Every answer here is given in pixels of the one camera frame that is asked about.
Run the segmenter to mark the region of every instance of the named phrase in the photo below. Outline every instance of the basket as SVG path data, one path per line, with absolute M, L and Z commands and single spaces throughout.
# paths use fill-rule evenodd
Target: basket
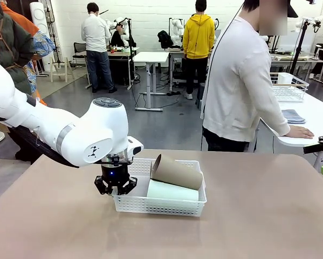
M 292 76 L 290 84 L 279 84 L 279 73 L 270 73 L 273 90 L 278 101 L 302 102 L 309 83 Z
M 112 194 L 117 212 L 164 214 L 179 216 L 201 216 L 204 204 L 207 202 L 205 194 L 205 182 L 202 181 L 199 190 L 199 201 L 180 201 L 148 198 L 148 186 L 150 180 L 150 170 L 155 159 L 134 159 L 129 168 L 131 177 L 138 179 L 137 186 L 127 195 Z M 181 161 L 188 167 L 192 167 L 201 174 L 200 163 L 198 161 Z

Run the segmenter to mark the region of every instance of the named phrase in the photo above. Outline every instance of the brown cylinder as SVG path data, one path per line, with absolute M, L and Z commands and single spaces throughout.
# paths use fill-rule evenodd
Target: brown cylinder
M 159 155 L 154 163 L 150 178 L 193 190 L 199 190 L 203 175 L 165 155 Z

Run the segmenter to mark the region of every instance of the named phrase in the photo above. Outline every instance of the white tower fan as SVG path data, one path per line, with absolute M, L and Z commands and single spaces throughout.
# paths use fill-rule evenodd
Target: white tower fan
M 39 2 L 32 2 L 30 3 L 30 9 L 32 14 L 33 23 L 50 38 L 49 29 L 47 27 L 47 21 L 44 11 L 44 5 Z M 48 56 L 43 58 L 43 65 L 44 70 L 49 72 L 50 71 L 50 57 L 54 57 L 53 52 L 51 52 Z

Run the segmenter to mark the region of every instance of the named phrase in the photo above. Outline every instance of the gray folded cloth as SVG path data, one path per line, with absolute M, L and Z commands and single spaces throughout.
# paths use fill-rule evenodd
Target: gray folded cloth
M 289 124 L 305 124 L 306 120 L 299 116 L 295 110 L 284 110 L 282 111 L 284 117 L 288 120 Z

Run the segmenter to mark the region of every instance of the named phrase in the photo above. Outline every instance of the robot logo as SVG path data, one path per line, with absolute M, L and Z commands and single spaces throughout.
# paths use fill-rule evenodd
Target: robot logo
M 96 156 L 96 151 L 97 150 L 99 150 L 100 148 L 99 147 L 96 147 L 96 146 L 94 146 L 94 147 L 91 147 L 91 149 L 93 150 L 93 153 L 91 154 L 91 155 L 89 155 L 88 157 L 90 157 L 90 156 L 93 156 L 94 158 L 97 158 L 97 156 Z

